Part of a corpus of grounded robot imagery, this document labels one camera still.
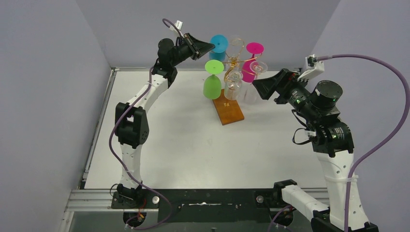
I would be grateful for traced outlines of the clear patterned wine glass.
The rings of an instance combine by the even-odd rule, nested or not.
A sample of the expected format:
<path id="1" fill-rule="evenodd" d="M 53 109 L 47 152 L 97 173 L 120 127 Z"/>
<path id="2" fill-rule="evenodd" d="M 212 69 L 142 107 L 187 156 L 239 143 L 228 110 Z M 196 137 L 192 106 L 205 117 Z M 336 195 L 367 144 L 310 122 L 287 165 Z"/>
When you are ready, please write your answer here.
<path id="1" fill-rule="evenodd" d="M 234 101 L 238 98 L 242 88 L 243 74 L 239 71 L 231 71 L 226 77 L 224 96 L 226 99 Z"/>

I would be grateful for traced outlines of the green plastic wine glass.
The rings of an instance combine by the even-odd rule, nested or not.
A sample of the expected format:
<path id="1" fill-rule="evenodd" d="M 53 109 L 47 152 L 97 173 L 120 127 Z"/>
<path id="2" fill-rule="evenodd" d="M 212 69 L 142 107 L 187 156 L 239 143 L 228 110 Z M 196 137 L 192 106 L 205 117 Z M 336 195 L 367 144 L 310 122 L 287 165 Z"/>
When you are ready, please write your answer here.
<path id="1" fill-rule="evenodd" d="M 224 71 L 224 65 L 221 61 L 212 59 L 205 64 L 205 70 L 210 76 L 205 79 L 203 95 L 208 99 L 215 100 L 221 93 L 221 80 L 218 74 Z"/>

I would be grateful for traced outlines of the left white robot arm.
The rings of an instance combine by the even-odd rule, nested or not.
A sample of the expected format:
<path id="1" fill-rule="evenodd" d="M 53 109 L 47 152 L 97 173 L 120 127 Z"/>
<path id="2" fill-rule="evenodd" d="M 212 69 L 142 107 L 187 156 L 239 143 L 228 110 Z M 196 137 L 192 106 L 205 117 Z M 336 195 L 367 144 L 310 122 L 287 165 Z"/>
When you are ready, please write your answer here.
<path id="1" fill-rule="evenodd" d="M 126 103 L 115 108 L 115 125 L 109 137 L 109 149 L 122 166 L 120 182 L 113 195 L 113 204 L 137 208 L 144 203 L 140 175 L 141 150 L 149 136 L 147 113 L 158 97 L 177 76 L 176 66 L 186 59 L 198 60 L 215 45 L 203 42 L 186 33 L 175 41 L 159 41 L 157 59 L 149 69 L 148 82 Z"/>

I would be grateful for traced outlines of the blue plastic wine glass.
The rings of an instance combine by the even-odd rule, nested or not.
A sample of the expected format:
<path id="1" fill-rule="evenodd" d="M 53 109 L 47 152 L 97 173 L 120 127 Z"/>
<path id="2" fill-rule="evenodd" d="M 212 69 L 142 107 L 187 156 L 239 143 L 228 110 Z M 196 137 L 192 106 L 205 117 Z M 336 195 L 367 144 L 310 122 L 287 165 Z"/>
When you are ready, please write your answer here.
<path id="1" fill-rule="evenodd" d="M 224 62 L 226 58 L 225 52 L 228 48 L 227 38 L 222 34 L 217 34 L 210 39 L 210 43 L 213 44 L 215 48 L 209 52 L 209 59 Z"/>

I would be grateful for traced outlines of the clear round wine glass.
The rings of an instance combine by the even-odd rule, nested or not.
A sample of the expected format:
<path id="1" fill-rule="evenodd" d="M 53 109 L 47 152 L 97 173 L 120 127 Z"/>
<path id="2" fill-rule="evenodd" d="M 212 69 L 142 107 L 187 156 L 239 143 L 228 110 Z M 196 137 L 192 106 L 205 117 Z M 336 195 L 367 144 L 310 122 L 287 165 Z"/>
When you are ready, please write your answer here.
<path id="1" fill-rule="evenodd" d="M 228 38 L 228 48 L 226 50 L 226 68 L 227 71 L 238 70 L 241 65 L 240 55 L 245 47 L 244 40 L 233 35 Z"/>

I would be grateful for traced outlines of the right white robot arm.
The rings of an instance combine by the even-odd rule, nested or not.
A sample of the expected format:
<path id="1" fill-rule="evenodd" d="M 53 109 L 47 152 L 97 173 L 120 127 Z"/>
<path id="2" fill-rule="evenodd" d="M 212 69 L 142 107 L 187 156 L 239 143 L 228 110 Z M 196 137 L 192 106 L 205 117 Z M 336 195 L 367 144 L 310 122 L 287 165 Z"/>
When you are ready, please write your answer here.
<path id="1" fill-rule="evenodd" d="M 277 93 L 275 103 L 292 106 L 321 164 L 329 204 L 311 197 L 293 180 L 276 182 L 273 198 L 279 206 L 298 210 L 315 232 L 376 232 L 378 226 L 369 221 L 363 209 L 357 176 L 349 174 L 354 144 L 351 130 L 339 118 L 336 107 L 342 87 L 330 80 L 319 81 L 313 91 L 308 91 L 306 85 L 297 73 L 287 69 L 253 81 L 262 99 Z"/>

